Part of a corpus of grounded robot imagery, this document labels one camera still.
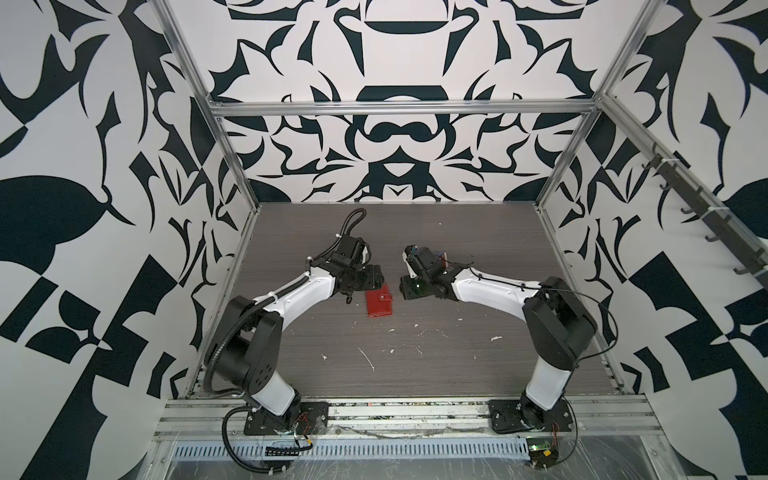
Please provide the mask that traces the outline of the red leather card holder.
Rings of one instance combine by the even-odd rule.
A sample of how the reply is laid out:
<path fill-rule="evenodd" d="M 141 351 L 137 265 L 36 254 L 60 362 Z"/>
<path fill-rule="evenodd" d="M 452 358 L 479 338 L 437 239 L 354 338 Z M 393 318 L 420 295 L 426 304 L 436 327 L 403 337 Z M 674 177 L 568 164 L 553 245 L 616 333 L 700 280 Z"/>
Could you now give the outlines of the red leather card holder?
<path fill-rule="evenodd" d="M 369 318 L 381 318 L 393 314 L 393 297 L 387 284 L 383 284 L 376 290 L 366 291 L 365 300 Z"/>

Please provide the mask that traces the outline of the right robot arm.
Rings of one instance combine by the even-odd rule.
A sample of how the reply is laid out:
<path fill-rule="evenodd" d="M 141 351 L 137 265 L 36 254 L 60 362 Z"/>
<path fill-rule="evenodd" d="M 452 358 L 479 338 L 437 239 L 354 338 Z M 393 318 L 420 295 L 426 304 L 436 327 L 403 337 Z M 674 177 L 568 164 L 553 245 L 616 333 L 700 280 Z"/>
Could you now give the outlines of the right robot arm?
<path fill-rule="evenodd" d="M 597 323 L 566 282 L 513 280 L 451 263 L 424 246 L 407 246 L 408 274 L 400 281 L 406 300 L 435 297 L 483 305 L 523 320 L 538 355 L 523 403 L 551 411 L 597 332 Z"/>

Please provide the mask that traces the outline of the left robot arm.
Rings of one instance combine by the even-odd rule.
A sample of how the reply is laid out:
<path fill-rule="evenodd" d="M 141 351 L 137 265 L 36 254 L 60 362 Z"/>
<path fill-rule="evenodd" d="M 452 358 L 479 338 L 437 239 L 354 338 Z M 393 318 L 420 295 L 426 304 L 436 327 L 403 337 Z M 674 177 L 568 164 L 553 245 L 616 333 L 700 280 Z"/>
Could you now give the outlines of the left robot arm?
<path fill-rule="evenodd" d="M 239 395 L 275 417 L 293 417 L 300 395 L 277 372 L 283 331 L 337 294 L 351 300 L 356 292 L 381 288 L 383 273 L 371 257 L 362 238 L 339 234 L 291 282 L 253 299 L 230 300 L 204 358 L 202 391 L 210 397 Z"/>

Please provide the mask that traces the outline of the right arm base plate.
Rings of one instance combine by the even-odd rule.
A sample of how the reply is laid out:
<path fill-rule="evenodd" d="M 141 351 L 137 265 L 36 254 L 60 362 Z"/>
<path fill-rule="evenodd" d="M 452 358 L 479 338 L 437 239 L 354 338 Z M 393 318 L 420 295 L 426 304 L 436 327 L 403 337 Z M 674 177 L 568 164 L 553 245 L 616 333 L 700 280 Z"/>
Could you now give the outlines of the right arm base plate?
<path fill-rule="evenodd" d="M 487 405 L 491 429 L 497 434 L 572 431 L 573 414 L 564 397 L 549 410 L 526 396 L 520 399 L 492 399 Z"/>

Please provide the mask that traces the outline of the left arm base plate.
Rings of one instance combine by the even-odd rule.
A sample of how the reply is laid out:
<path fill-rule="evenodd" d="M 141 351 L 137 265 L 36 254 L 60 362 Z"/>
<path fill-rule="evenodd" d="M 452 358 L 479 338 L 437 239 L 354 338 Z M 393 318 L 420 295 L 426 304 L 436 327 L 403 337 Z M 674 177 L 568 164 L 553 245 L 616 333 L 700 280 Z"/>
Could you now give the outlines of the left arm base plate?
<path fill-rule="evenodd" d="M 252 409 L 246 417 L 244 434 L 267 436 L 295 432 L 309 436 L 322 433 L 326 429 L 329 407 L 328 402 L 299 401 L 281 416 L 263 408 Z"/>

